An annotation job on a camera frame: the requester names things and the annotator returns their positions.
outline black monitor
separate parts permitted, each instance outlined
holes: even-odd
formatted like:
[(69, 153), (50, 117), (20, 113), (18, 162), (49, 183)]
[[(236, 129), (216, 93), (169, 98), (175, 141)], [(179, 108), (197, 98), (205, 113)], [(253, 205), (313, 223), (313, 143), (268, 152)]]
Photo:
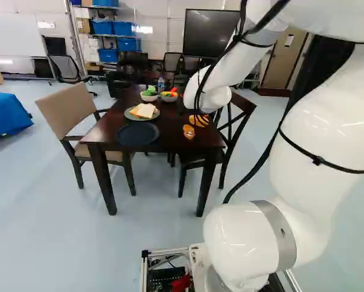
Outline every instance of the black monitor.
[(228, 45), (240, 18), (240, 11), (186, 9), (183, 54), (218, 58)]

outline door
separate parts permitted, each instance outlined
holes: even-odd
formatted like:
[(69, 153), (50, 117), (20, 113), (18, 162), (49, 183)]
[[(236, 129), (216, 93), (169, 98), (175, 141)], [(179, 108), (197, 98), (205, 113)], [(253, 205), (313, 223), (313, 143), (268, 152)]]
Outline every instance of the door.
[(286, 89), (297, 64), (307, 33), (293, 27), (287, 28), (275, 47), (261, 84), (262, 88)]

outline green plate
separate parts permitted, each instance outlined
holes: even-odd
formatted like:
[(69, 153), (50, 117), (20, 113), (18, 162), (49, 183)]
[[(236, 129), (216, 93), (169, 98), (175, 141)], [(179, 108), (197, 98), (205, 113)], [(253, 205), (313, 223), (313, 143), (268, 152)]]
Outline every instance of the green plate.
[(136, 120), (136, 121), (138, 121), (138, 122), (143, 122), (143, 121), (146, 121), (146, 120), (153, 120), (153, 119), (157, 118), (157, 117), (159, 116), (159, 114), (160, 114), (160, 111), (159, 111), (159, 110), (157, 110), (157, 113), (154, 113), (154, 114), (152, 115), (152, 118), (150, 118), (150, 119), (146, 119), (146, 118), (144, 118), (144, 117), (136, 117), (135, 115), (133, 115), (133, 114), (131, 114), (131, 113), (130, 113), (130, 111), (131, 111), (133, 108), (135, 108), (135, 107), (136, 107), (136, 105), (135, 105), (135, 106), (132, 106), (132, 107), (130, 107), (130, 108), (127, 108), (127, 109), (125, 110), (125, 112), (124, 112), (123, 114), (124, 114), (124, 116), (125, 116), (127, 119), (129, 119), (129, 120)]

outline water bottle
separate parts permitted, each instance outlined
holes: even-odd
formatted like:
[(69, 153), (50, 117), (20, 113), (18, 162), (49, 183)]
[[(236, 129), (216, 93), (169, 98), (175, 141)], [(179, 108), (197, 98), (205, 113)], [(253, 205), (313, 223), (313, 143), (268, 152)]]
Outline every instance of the water bottle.
[(160, 76), (160, 78), (157, 81), (157, 91), (160, 93), (162, 93), (165, 89), (165, 82), (163, 77)]

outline dining table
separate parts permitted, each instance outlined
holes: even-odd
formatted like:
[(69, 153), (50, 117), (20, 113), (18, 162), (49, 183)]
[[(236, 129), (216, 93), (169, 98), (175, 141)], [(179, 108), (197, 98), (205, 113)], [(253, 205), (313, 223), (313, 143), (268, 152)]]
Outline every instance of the dining table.
[[(159, 130), (157, 140), (147, 145), (127, 146), (121, 144), (117, 139), (119, 129), (130, 123), (142, 123), (131, 121), (124, 115), (126, 109), (143, 103), (140, 98), (140, 91), (142, 90), (143, 88), (140, 85), (132, 85), (124, 90), (123, 95), (119, 96), (107, 113), (80, 140), (81, 144), (88, 146), (109, 215), (117, 213), (117, 206), (105, 151), (120, 151), (123, 153), (123, 163), (130, 163), (131, 153), (135, 152), (197, 153), (204, 155), (204, 168), (196, 206), (196, 216), (201, 217), (204, 213), (213, 179), (218, 152), (225, 148), (221, 134), (211, 118), (209, 118), (210, 123), (207, 127), (196, 127), (195, 137), (187, 139), (184, 136), (183, 126), (189, 124), (188, 117), (190, 113), (184, 108), (183, 100), (179, 97), (176, 102), (156, 101), (153, 103), (160, 111), (160, 114), (156, 119), (145, 122), (151, 122)], [(135, 195), (136, 187), (133, 174), (127, 174), (127, 178), (131, 193)]]

